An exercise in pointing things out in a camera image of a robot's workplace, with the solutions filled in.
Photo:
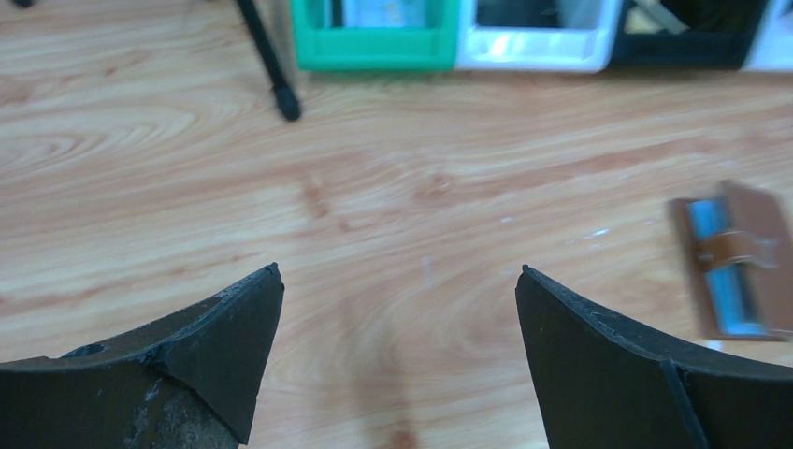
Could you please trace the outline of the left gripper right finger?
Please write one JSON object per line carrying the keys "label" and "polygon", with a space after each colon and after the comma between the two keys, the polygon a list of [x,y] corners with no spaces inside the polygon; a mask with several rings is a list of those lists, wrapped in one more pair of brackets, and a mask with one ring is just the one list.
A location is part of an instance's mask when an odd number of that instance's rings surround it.
{"label": "left gripper right finger", "polygon": [[678,339],[534,268],[515,298],[551,447],[791,446],[791,368]]}

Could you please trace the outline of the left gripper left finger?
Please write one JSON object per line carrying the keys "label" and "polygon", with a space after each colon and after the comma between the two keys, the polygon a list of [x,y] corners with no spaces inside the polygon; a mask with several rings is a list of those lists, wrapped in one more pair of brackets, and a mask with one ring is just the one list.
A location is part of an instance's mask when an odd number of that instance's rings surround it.
{"label": "left gripper left finger", "polygon": [[1,366],[5,448],[236,448],[281,316],[276,264],[66,355]]}

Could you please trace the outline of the brown leather card holder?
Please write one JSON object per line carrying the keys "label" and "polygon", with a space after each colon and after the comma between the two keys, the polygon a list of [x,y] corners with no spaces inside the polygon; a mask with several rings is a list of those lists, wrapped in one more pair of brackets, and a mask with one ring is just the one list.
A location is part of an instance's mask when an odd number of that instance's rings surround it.
{"label": "brown leather card holder", "polygon": [[725,180],[667,212],[708,340],[792,339],[792,233],[778,197]]}

